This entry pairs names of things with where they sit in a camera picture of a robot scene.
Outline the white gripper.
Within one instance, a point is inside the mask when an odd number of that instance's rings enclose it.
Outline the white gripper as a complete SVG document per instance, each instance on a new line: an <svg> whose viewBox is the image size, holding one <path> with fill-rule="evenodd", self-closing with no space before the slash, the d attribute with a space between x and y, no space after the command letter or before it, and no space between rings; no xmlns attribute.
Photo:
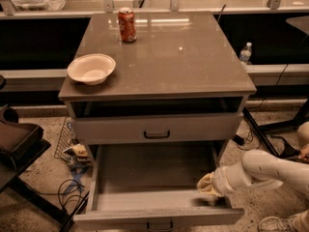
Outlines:
<svg viewBox="0 0 309 232"><path fill-rule="evenodd" d="M213 173L208 173L197 184L199 192L205 195L221 197L234 192L228 181L227 166L218 167Z"/></svg>

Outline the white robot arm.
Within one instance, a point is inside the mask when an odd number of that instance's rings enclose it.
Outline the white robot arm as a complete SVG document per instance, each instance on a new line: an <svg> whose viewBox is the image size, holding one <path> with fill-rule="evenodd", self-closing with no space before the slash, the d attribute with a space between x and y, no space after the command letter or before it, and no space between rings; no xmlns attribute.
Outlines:
<svg viewBox="0 0 309 232"><path fill-rule="evenodd" d="M239 190L278 189L283 184L309 193L309 165L251 150L236 164L218 167L202 177L197 189L208 199L217 199Z"/></svg>

